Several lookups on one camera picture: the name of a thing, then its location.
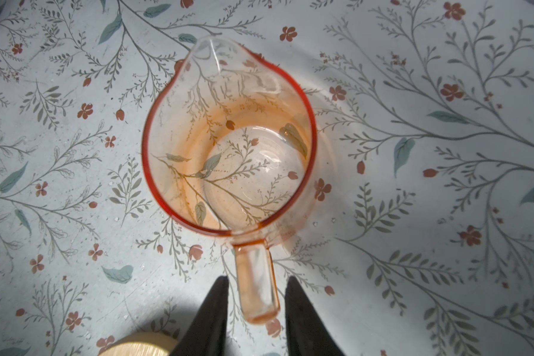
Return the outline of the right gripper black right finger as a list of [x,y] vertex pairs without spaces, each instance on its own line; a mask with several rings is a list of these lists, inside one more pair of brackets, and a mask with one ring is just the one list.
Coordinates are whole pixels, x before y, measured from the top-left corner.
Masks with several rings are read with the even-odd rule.
[[286,339],[289,355],[339,355],[333,340],[298,279],[289,277],[285,292]]

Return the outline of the amber glass carafe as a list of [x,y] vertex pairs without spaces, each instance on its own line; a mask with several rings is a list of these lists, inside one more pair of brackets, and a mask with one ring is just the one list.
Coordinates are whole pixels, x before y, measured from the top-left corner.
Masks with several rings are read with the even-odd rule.
[[270,250],[296,236],[312,210],[317,144],[301,86],[221,36],[196,41],[148,114],[148,187],[180,225],[231,245],[249,323],[280,311]]

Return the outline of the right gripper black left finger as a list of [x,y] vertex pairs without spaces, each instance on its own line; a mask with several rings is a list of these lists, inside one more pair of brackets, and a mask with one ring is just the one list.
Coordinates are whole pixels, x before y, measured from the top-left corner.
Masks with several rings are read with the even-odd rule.
[[224,355],[228,322],[228,294],[228,277],[218,277],[188,331],[171,351],[170,356]]

